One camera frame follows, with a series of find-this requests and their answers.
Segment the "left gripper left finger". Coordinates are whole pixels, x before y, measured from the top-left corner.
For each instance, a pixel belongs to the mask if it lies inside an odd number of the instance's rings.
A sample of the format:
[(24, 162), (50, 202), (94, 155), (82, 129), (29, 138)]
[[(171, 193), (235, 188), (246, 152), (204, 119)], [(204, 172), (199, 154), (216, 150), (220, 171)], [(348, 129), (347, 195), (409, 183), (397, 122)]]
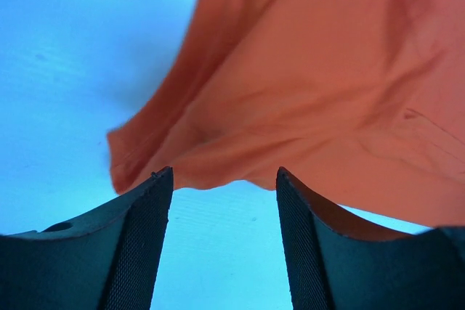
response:
[(166, 167), (42, 232), (1, 236), (1, 308), (149, 309), (173, 187)]

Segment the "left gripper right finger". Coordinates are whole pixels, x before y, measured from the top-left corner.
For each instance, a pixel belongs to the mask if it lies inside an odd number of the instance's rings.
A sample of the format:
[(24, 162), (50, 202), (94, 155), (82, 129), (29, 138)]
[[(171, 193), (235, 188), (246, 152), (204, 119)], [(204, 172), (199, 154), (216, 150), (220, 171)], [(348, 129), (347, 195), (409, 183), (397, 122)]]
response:
[(462, 309), (464, 228), (407, 234), (359, 217), (285, 168), (276, 194), (295, 309)]

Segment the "orange t-shirt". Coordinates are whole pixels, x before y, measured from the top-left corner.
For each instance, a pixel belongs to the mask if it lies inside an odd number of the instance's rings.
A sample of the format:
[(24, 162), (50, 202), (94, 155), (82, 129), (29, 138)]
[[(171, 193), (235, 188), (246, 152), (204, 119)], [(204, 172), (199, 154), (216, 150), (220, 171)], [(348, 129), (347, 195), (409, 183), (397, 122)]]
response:
[(287, 168), (335, 203), (464, 223), (464, 0), (198, 0), (174, 66), (108, 134), (118, 194)]

